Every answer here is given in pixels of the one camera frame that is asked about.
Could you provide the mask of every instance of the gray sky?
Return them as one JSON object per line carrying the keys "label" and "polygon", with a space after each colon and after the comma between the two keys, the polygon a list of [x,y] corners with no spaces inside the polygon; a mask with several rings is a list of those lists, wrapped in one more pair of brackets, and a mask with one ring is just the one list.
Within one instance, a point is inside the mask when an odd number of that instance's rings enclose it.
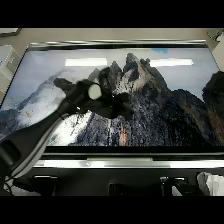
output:
{"label": "gray sky", "polygon": [[[171,90],[184,89],[202,99],[202,88],[210,80],[218,67],[211,52],[206,48],[170,49],[100,49],[100,50],[52,50],[27,52],[16,73],[8,96],[27,98],[50,76],[65,68],[65,60],[71,58],[106,58],[108,66],[115,60],[123,69],[126,55],[149,59],[187,58],[193,66],[173,66],[157,68]],[[87,78],[95,67],[69,67],[74,76]]]}

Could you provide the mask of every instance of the large display screen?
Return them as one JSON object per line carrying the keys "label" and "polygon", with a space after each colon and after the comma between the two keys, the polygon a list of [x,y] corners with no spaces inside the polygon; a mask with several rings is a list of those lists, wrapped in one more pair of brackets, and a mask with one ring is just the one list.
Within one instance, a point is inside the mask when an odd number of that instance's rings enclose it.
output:
{"label": "large display screen", "polygon": [[[68,63],[79,59],[103,63]],[[56,129],[48,146],[224,144],[219,115],[209,110],[203,92],[219,70],[208,48],[28,51],[1,106],[0,140],[56,110],[65,94],[54,79],[97,82],[106,66],[111,91],[130,94],[132,119],[110,120],[91,111],[73,115]]]}

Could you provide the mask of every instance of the robotic arm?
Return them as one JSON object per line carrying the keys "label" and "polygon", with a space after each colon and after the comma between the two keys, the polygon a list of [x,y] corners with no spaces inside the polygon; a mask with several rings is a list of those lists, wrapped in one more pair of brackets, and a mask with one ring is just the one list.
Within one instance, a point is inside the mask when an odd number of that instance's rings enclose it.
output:
{"label": "robotic arm", "polygon": [[119,115],[126,120],[131,118],[132,111],[126,105],[129,95],[114,95],[102,86],[109,71],[105,68],[100,72],[100,85],[87,79],[76,84],[55,79],[54,84],[66,94],[58,109],[44,120],[18,130],[0,142],[0,184],[3,185],[6,176],[14,178],[27,173],[44,153],[54,130],[68,116],[90,110],[109,119]]}

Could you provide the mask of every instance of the television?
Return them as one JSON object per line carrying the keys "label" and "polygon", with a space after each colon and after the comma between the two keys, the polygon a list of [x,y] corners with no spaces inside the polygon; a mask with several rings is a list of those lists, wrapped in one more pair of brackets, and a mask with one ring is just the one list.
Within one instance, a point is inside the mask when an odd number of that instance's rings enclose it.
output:
{"label": "television", "polygon": [[223,120],[204,91],[219,68],[205,41],[30,44],[1,105],[0,140],[56,110],[65,98],[56,78],[98,82],[105,67],[110,91],[129,93],[132,119],[72,115],[55,130],[46,154],[222,151],[216,146],[224,144]]}

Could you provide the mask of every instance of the white circular cap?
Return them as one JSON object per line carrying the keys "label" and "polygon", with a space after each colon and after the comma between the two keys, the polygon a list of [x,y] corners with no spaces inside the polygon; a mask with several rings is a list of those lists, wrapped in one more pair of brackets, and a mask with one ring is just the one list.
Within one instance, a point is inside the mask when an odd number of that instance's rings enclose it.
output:
{"label": "white circular cap", "polygon": [[92,100],[96,100],[96,99],[100,98],[102,96],[102,92],[101,92],[100,86],[97,85],[97,84],[91,85],[89,87],[88,94],[89,94],[89,97]]}

